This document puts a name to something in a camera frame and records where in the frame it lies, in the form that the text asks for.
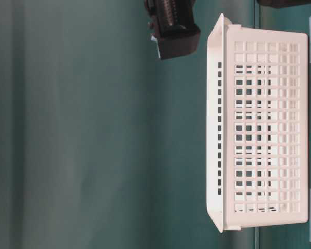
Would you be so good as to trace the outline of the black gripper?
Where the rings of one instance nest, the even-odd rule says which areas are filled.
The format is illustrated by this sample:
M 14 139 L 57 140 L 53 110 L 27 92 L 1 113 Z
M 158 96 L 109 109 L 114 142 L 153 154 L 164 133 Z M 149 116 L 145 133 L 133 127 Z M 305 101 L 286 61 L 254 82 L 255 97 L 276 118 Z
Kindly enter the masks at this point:
M 192 0 L 144 1 L 151 18 L 148 27 L 161 60 L 186 56 L 196 51 L 201 30 L 195 24 Z

